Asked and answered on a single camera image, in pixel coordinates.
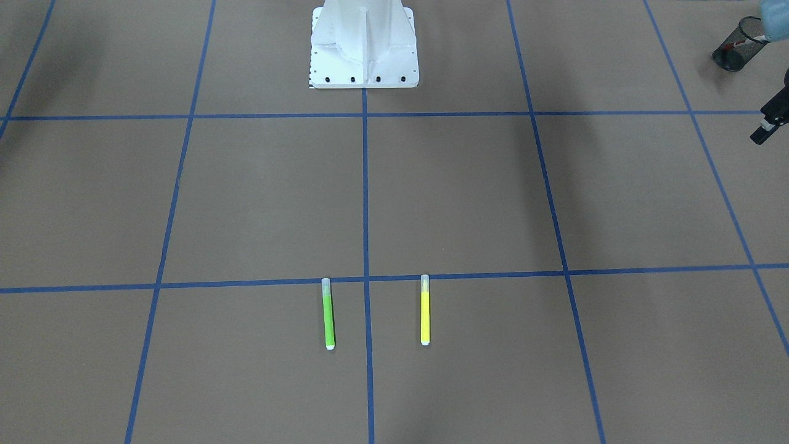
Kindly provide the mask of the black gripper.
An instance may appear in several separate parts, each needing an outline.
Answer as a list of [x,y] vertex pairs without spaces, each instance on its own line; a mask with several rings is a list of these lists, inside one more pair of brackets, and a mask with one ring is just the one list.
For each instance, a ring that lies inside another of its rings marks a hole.
[[750,141],[761,146],[777,132],[780,126],[787,124],[788,121],[788,87],[784,86],[780,92],[769,99],[763,107],[761,113],[763,120],[752,135]]

